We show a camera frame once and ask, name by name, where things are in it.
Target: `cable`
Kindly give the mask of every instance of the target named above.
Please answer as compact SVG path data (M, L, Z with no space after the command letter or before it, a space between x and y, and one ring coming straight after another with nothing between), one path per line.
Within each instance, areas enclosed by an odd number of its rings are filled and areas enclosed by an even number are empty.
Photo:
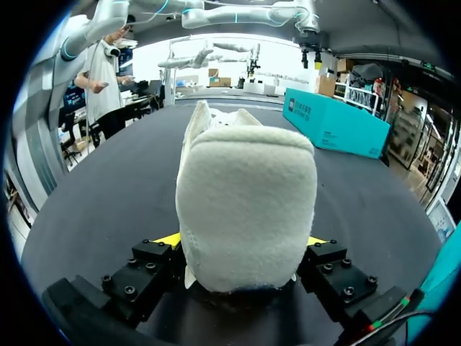
M400 322L400 321L405 321L407 319L410 319L411 317L414 317L414 316L430 316L432 317L434 315L434 312L433 311L413 311L413 312L408 312L407 314L403 314L387 323L384 323L381 327L373 330L372 332L370 332L369 334L365 335L362 339L354 342L353 344L351 344L350 346L357 346L357 345L360 345L362 342L364 342L365 340L369 339L370 337L372 337L373 335L381 332L382 330L384 329L387 329L391 326L393 326L395 323L397 322Z

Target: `man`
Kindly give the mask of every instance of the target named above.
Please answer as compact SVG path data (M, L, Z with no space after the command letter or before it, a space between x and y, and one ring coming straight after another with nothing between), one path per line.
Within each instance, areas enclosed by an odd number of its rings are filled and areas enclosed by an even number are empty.
M128 22L134 22L134 17L129 16ZM89 47L85 65L74 80L76 86L85 89L89 124L98 123L106 139L125 127L115 115L105 115L123 107L118 84L133 83L132 76L117 77L120 51L113 46L130 28L127 24Z

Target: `ceiling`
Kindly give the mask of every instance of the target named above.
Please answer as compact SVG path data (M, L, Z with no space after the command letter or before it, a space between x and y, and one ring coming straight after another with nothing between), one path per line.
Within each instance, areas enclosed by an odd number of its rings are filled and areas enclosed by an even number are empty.
M232 4L254 4L250 0L225 0ZM274 0L258 1L273 4ZM94 13L97 0L81 0L73 14ZM152 0L131 0L130 13L138 21L150 17L142 12L152 12ZM398 5L397 0L315 0L320 17L322 45L335 54L384 53L424 60L447 69L436 46L420 31L418 25ZM213 8L205 4L206 9ZM203 33L248 33L292 40L297 34L293 22L283 27L257 24L211 25L195 30L181 26L181 18L167 20L170 16L158 15L148 24L133 28L138 47L174 37Z

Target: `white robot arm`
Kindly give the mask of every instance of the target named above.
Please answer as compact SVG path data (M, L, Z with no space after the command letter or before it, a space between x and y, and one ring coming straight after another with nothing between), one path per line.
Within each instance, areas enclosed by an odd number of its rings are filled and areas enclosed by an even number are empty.
M314 0L293 0L276 2L269 6L230 5L214 3L214 9L205 9L203 0L152 0L152 17L158 15L182 16L184 29L197 29L208 25L226 23L255 23L281 27L290 20L295 21L301 34L319 33L318 15Z
M117 31L127 22L130 0L100 0L93 19L70 34L61 47L61 57L72 61L105 35Z
M226 50L233 50L239 53L250 52L250 56L245 58L226 58L222 55L210 56L214 51L213 48L221 48ZM223 42L208 42L205 41L204 48L196 56L188 56L183 58L168 58L166 61L162 61L158 64L158 67L162 68L201 68L208 66L210 61L220 61L222 63L231 63L231 62L249 62L257 61L259 57L259 51L261 49L260 44L258 43L252 47L245 47L242 45L236 45L233 43L223 43Z
M188 9L182 14L182 26L196 29L225 23L257 23L281 27L291 19L300 32L319 33L313 0L276 2L271 6L220 6L216 9Z

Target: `black table surface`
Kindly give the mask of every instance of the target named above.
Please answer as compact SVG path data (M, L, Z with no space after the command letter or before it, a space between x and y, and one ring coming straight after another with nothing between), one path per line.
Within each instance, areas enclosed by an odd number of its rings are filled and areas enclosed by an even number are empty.
M141 239L178 231L176 174L193 109L167 107L144 117L104 142L59 183L22 255L38 293L75 275L99 285L101 276L125 264ZM247 109L264 125L295 130L280 111ZM419 287L440 242L413 194L381 161L320 149L315 161L312 236L345 245L354 264L378 276L381 291ZM341 332L299 285L283 309L258 316L217 315L184 292L167 294L140 330L191 345L332 345Z

